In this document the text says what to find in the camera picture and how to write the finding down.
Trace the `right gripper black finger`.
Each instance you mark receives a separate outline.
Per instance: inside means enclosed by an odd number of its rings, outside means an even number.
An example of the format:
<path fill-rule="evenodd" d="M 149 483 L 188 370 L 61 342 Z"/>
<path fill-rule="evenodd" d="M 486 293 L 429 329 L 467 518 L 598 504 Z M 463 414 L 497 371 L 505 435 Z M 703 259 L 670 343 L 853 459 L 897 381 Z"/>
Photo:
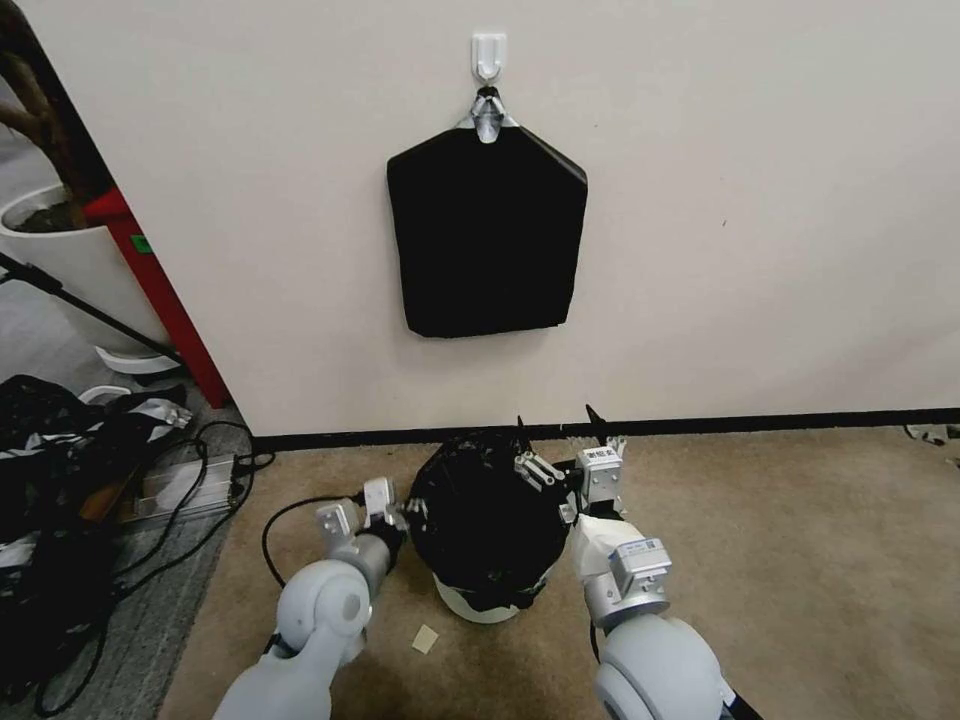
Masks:
<path fill-rule="evenodd" d="M 514 472 L 537 492 L 555 486 L 555 467 L 532 447 L 529 433 L 520 415 L 516 420 Z"/>
<path fill-rule="evenodd" d="M 622 459 L 626 448 L 626 437 L 614 435 L 610 423 L 605 420 L 589 403 L 585 405 L 592 433 L 597 439 L 599 447 L 612 450 Z"/>

